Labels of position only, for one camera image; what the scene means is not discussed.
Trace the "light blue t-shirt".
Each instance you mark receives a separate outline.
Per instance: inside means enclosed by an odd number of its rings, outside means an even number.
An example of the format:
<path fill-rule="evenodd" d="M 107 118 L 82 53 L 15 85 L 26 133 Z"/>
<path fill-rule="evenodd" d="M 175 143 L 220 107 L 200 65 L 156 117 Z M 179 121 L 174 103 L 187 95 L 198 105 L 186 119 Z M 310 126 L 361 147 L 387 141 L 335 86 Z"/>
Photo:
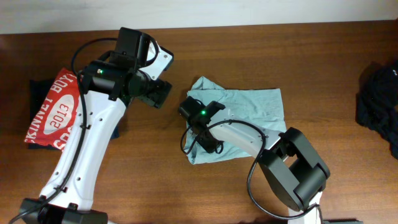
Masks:
<path fill-rule="evenodd" d="M 233 113 L 246 121 L 263 128 L 285 132 L 284 107 L 281 91 L 271 90 L 226 90 L 215 82 L 200 77 L 187 91 L 187 96 L 200 100 L 204 105 L 211 101 L 224 104 Z M 198 143 L 188 154 L 188 161 L 193 164 L 205 164 L 227 161 L 249 154 L 230 143 L 224 144 L 221 154 L 207 153 Z"/>

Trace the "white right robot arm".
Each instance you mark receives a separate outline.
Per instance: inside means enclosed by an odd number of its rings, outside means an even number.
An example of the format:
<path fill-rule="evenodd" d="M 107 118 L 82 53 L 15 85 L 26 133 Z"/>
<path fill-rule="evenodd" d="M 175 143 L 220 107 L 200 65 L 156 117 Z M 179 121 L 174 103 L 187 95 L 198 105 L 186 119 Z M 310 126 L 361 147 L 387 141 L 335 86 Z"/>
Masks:
<path fill-rule="evenodd" d="M 192 143 L 199 144 L 207 153 L 221 154 L 228 142 L 254 158 L 246 188 L 258 209 L 288 223 L 324 222 L 320 198 L 330 170 L 301 131 L 263 128 L 239 118 L 219 102 L 204 105 L 191 96 L 180 103 L 178 112 L 195 135 Z M 257 166 L 274 195 L 289 208 L 289 215 L 266 210 L 251 195 L 251 179 Z"/>

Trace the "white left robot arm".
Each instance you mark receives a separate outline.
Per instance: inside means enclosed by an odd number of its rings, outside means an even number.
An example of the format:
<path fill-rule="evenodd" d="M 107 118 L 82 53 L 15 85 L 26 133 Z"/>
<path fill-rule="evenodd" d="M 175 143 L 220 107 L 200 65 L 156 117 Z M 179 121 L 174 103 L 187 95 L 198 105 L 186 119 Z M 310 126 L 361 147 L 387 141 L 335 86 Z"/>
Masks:
<path fill-rule="evenodd" d="M 92 209 L 97 175 L 111 135 L 134 98 L 159 109 L 171 84 L 159 79 L 173 62 L 161 56 L 143 65 L 94 60 L 80 74 L 80 105 L 72 132 L 38 199 L 19 209 L 25 223 L 109 223 Z"/>

